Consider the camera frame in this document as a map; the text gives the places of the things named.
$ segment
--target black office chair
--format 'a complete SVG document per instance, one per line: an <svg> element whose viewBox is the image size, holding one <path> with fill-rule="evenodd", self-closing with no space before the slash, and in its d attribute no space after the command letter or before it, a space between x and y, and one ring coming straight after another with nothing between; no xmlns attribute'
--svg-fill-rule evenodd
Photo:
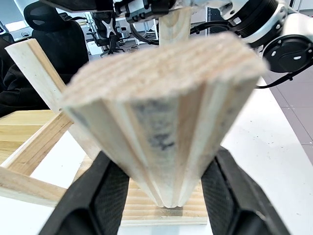
<svg viewBox="0 0 313 235"><path fill-rule="evenodd" d="M75 21L64 21L57 10L42 2L24 9L35 38L65 83L89 61L84 33Z"/></svg>
<svg viewBox="0 0 313 235"><path fill-rule="evenodd" d="M88 35L92 35L95 43L98 47L108 46L109 49L104 50L104 52L100 55L102 57L105 54L113 54L114 52L123 51L117 47L119 41L119 35L116 31L116 21L115 21L115 13L114 11L107 12L93 12L92 18L96 24L97 32L87 33Z"/></svg>

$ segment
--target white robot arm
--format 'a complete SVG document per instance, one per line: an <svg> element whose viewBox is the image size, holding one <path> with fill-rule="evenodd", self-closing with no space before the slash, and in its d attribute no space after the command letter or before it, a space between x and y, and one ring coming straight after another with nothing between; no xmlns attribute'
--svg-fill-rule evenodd
<svg viewBox="0 0 313 235"><path fill-rule="evenodd" d="M313 18L296 12L284 0L42 1L67 11L114 10L117 15L124 14L130 24L156 19L182 7L208 6L218 9L229 30L268 60L271 71L290 73L292 79L313 65Z"/></svg>

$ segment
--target wooden frame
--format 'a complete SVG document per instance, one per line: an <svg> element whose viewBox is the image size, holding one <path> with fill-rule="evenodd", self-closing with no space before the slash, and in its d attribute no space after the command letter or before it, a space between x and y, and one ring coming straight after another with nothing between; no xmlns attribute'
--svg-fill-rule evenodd
<svg viewBox="0 0 313 235"><path fill-rule="evenodd" d="M163 17L160 22L161 44L187 40L191 9L185 8ZM74 180L92 164L100 148L60 110L59 100L66 87L35 39L6 48L22 73L56 116L38 130L0 166L0 196L54 207L66 189L29 177L54 144L68 129L86 152ZM158 208L130 181L122 224L206 224L207 212L201 185L183 209Z"/></svg>

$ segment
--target wooden plank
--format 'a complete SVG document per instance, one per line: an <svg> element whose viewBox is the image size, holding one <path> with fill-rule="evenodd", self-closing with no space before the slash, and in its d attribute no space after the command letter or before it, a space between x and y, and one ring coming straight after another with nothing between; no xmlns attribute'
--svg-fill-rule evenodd
<svg viewBox="0 0 313 235"><path fill-rule="evenodd" d="M1 166L24 175L31 175L55 143L73 122L60 112L15 151Z"/></svg>
<svg viewBox="0 0 313 235"><path fill-rule="evenodd" d="M172 208L188 200L264 72L231 33L195 38L89 63L64 92L64 111Z"/></svg>
<svg viewBox="0 0 313 235"><path fill-rule="evenodd" d="M191 7L185 7L159 18L160 46L189 39L191 14Z"/></svg>
<svg viewBox="0 0 313 235"><path fill-rule="evenodd" d="M55 114L51 110L21 110L0 117L0 126L39 126L42 127Z"/></svg>
<svg viewBox="0 0 313 235"><path fill-rule="evenodd" d="M82 174L84 174L85 171L89 169L89 167L91 167L92 162L93 161L87 155L84 157L78 171L76 172L73 182L76 181Z"/></svg>
<svg viewBox="0 0 313 235"><path fill-rule="evenodd" d="M5 49L49 108L58 113L66 85L36 39L15 43ZM100 148L80 127L73 125L69 131L91 159L98 155Z"/></svg>
<svg viewBox="0 0 313 235"><path fill-rule="evenodd" d="M54 116L51 110L30 110L0 118L0 164Z"/></svg>
<svg viewBox="0 0 313 235"><path fill-rule="evenodd" d="M0 167L0 196L54 207L66 189Z"/></svg>

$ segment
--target white table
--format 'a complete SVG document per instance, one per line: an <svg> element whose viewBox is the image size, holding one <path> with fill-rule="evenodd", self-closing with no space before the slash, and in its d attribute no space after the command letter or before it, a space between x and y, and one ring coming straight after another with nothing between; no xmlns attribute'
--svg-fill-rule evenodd
<svg viewBox="0 0 313 235"><path fill-rule="evenodd" d="M222 145L263 188L295 235L313 231L313 167L270 90L255 90ZM84 157L65 133L33 177L68 187ZM0 234L34 235L51 208L0 197ZM119 235L209 235L209 226L122 227Z"/></svg>

